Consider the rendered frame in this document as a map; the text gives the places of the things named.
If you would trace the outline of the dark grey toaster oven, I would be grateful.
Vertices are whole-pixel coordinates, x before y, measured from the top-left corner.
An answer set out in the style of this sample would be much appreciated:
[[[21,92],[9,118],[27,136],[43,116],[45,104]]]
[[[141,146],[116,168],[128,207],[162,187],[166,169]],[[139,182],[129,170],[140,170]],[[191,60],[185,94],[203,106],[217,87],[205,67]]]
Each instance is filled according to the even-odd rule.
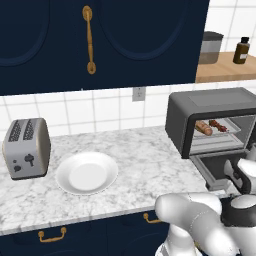
[[[241,131],[194,137],[197,120],[230,118]],[[174,92],[169,95],[165,130],[183,159],[250,150],[256,143],[256,95],[242,87]]]

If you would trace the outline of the baguette bread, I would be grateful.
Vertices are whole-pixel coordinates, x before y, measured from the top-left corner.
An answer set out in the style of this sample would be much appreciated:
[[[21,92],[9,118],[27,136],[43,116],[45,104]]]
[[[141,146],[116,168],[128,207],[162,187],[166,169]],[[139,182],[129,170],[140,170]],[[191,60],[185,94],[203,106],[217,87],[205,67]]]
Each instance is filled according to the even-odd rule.
[[[202,120],[198,120],[195,122],[195,129],[202,134],[205,134],[206,136],[211,136],[213,133],[212,128]]]

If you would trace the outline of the kebab skewer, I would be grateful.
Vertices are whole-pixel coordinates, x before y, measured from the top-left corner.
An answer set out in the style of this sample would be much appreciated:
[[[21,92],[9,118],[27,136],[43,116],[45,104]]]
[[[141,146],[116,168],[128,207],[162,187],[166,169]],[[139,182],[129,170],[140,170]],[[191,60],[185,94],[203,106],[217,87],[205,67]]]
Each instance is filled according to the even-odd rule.
[[[215,127],[218,129],[219,132],[228,132],[228,129],[226,126],[221,125],[219,122],[216,120],[209,120],[209,125],[211,127]]]

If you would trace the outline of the navy upper cupboard door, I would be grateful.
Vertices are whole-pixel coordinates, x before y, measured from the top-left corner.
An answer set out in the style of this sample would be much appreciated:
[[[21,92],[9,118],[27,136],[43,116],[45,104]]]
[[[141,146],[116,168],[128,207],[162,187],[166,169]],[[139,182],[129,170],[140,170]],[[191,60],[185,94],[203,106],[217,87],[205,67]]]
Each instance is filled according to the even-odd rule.
[[[79,0],[0,0],[0,95],[75,91]]]
[[[195,81],[209,0],[91,0],[97,88]]]

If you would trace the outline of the toaster oven door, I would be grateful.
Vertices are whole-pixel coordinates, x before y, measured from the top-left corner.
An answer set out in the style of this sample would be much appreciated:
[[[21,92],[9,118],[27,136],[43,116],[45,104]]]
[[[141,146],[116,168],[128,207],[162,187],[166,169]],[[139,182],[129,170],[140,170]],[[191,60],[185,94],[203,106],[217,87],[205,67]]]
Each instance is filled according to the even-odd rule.
[[[227,190],[232,183],[240,194],[256,194],[256,148],[191,156],[210,191]]]

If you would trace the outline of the silver two-slot toaster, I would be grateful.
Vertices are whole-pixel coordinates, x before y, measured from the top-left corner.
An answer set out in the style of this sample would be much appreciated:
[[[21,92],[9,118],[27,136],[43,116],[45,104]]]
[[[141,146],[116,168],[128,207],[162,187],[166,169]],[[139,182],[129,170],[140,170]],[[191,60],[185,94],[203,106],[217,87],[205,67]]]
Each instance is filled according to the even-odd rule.
[[[14,120],[5,135],[2,152],[13,180],[45,176],[51,152],[45,119]]]

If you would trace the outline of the grey toaster oven tray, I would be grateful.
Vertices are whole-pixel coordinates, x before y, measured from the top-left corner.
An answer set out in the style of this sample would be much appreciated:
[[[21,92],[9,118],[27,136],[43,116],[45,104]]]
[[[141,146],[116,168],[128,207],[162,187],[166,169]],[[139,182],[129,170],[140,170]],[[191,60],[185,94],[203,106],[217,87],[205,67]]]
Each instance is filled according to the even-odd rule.
[[[216,120],[221,125],[226,126],[228,129],[228,132],[219,132],[217,128],[211,127],[209,125],[209,120]],[[237,126],[234,122],[232,122],[230,118],[206,119],[206,120],[202,120],[202,121],[204,121],[207,125],[209,125],[212,128],[212,130],[213,130],[212,135],[206,136],[205,134],[202,134],[201,132],[194,129],[194,137],[215,137],[215,136],[222,136],[222,135],[227,135],[227,134],[236,134],[241,131],[241,128],[239,126]]]

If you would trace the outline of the white round plate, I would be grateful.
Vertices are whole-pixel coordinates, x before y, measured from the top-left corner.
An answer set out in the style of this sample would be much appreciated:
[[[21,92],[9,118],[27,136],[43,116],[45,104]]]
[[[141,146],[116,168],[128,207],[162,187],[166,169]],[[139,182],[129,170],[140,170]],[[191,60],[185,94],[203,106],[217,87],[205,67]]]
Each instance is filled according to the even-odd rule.
[[[110,187],[118,177],[116,161],[100,152],[83,152],[65,159],[56,170],[59,187],[73,195],[92,195]]]

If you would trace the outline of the navy drawer front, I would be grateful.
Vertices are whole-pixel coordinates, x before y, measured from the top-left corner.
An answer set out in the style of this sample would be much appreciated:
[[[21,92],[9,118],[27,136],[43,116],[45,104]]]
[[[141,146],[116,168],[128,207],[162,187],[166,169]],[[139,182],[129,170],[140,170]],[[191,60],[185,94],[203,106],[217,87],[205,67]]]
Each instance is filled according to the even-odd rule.
[[[107,256],[106,221],[0,236],[0,256]]]
[[[155,256],[168,229],[164,222],[148,223],[143,212],[108,218],[108,256]]]

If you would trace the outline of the grey canister with dark lid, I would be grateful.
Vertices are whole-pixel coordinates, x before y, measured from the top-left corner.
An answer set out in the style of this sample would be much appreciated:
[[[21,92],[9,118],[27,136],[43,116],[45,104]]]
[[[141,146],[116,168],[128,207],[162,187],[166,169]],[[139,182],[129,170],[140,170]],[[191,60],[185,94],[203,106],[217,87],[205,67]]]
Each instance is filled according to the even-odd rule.
[[[218,61],[223,35],[213,31],[205,31],[201,44],[199,63],[214,64]]]

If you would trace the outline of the brown bottle with label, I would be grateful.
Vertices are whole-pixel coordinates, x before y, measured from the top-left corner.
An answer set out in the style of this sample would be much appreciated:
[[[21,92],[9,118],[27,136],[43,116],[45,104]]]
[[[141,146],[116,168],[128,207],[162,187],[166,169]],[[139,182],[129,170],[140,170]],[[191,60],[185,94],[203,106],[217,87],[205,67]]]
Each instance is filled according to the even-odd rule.
[[[241,41],[237,44],[233,62],[235,64],[244,64],[250,48],[249,38],[242,37]]]

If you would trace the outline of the grey wall outlet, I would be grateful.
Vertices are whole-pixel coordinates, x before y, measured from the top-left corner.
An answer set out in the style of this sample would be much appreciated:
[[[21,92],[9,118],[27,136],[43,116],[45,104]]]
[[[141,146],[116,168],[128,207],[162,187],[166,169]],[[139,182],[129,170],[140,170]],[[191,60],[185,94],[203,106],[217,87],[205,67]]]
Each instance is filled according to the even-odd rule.
[[[146,88],[145,87],[134,87],[132,100],[133,101],[144,101],[146,97]]]

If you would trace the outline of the wooden wall shelf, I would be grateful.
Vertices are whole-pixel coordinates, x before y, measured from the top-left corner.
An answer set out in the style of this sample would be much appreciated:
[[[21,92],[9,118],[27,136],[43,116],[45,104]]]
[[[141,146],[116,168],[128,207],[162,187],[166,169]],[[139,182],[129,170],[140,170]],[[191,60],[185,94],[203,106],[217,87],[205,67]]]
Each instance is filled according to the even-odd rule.
[[[221,52],[214,64],[199,64],[196,83],[255,80],[256,57],[249,55],[244,64],[233,62],[233,52]]]

